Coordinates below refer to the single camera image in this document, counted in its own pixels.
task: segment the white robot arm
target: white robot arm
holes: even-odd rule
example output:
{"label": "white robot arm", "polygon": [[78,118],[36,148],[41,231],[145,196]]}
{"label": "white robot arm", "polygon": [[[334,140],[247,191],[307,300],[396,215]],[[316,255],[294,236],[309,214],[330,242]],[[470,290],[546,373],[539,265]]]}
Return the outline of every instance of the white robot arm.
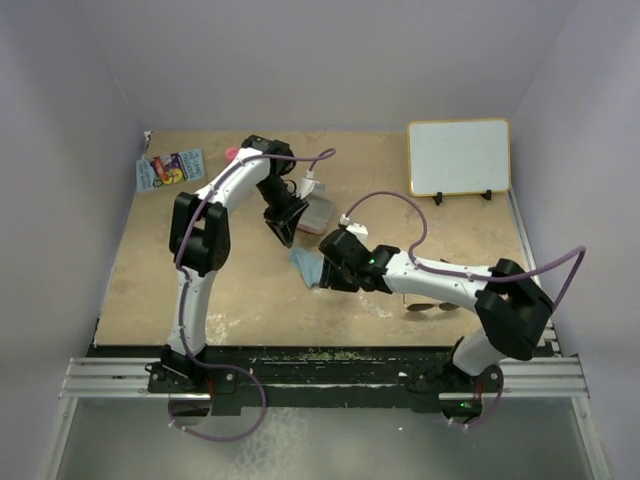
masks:
{"label": "white robot arm", "polygon": [[[278,159],[251,158],[257,155],[275,155]],[[299,193],[289,192],[282,180],[281,176],[295,166],[294,161],[283,157],[293,157],[288,144],[252,135],[242,143],[236,158],[212,182],[193,195],[181,193],[176,198],[169,240],[174,256],[198,208],[201,208],[200,219],[204,220],[204,227],[192,230],[178,269],[174,325],[161,355],[165,368],[186,377],[192,373],[180,336],[181,329],[194,355],[206,346],[205,323],[211,288],[230,252],[229,215],[254,187],[267,203],[264,218],[269,228],[283,245],[290,247],[293,244],[296,226],[308,203]]]}
{"label": "white robot arm", "polygon": [[553,302],[531,279],[509,283],[473,280],[472,276],[511,276],[523,273],[511,260],[493,267],[471,267],[435,262],[416,262],[466,277],[429,273],[418,269],[409,254],[399,248],[363,245],[366,229],[342,225],[320,244],[324,255],[321,288],[347,292],[380,291],[417,294],[452,303],[475,313],[482,327],[458,341],[451,363],[464,375],[475,377],[505,357],[530,360],[553,312]]}

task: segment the wooden surface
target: wooden surface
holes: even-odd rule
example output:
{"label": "wooden surface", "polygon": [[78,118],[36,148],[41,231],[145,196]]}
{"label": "wooden surface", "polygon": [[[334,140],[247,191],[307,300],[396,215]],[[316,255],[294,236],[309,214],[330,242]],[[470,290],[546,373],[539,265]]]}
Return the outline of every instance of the wooden surface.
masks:
{"label": "wooden surface", "polygon": [[[180,191],[193,192],[227,164],[224,150],[249,134],[280,139],[296,155],[311,156],[335,147],[318,164],[316,178],[327,184],[334,220],[354,201],[374,190],[408,192],[405,133],[349,132],[156,132],[148,156],[200,148],[207,180],[137,194],[104,303],[98,345],[162,345],[173,323],[177,284],[168,249],[171,212]],[[289,176],[297,180],[305,168]],[[500,257],[523,264],[518,232],[506,194],[491,202],[480,196],[446,197],[436,207],[417,199],[429,221],[427,241],[417,249],[427,258],[468,265],[494,264]],[[424,313],[404,310],[399,295],[342,293],[308,289],[262,219],[258,192],[231,216],[231,255],[216,277],[207,341],[228,345],[434,345],[446,346],[475,331],[478,318],[466,310]],[[375,197],[352,219],[369,229],[367,246],[406,249],[420,236],[418,215],[401,200]],[[317,251],[322,237],[297,233],[296,245]],[[418,301],[418,297],[409,298]]]}

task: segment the whiteboard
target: whiteboard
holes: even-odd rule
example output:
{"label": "whiteboard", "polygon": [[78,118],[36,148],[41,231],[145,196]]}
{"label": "whiteboard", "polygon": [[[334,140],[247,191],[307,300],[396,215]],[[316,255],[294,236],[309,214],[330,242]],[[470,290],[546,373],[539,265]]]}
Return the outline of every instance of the whiteboard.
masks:
{"label": "whiteboard", "polygon": [[506,118],[412,122],[408,138],[414,196],[504,192],[511,186]]}

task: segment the gray wall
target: gray wall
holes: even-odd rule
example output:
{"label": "gray wall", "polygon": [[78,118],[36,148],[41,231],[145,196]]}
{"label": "gray wall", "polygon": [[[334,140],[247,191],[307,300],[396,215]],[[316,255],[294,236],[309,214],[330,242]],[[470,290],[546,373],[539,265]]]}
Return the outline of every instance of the gray wall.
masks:
{"label": "gray wall", "polygon": [[[638,478],[640,3],[581,0],[513,118],[515,189],[535,257],[588,248],[556,315],[579,352],[616,478]],[[557,291],[566,272],[549,274]]]}
{"label": "gray wall", "polygon": [[575,0],[79,0],[149,129],[510,116]]}
{"label": "gray wall", "polygon": [[0,476],[35,474],[92,329],[142,130],[70,0],[0,0]]}

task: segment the pink object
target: pink object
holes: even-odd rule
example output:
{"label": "pink object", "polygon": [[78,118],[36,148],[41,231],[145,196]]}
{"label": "pink object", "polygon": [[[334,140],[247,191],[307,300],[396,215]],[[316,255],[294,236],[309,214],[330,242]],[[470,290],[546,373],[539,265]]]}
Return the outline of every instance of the pink object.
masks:
{"label": "pink object", "polygon": [[229,160],[230,162],[232,162],[236,156],[238,155],[238,152],[240,151],[240,149],[238,147],[231,147],[231,148],[227,148],[224,152],[225,157],[227,157],[227,160]]}

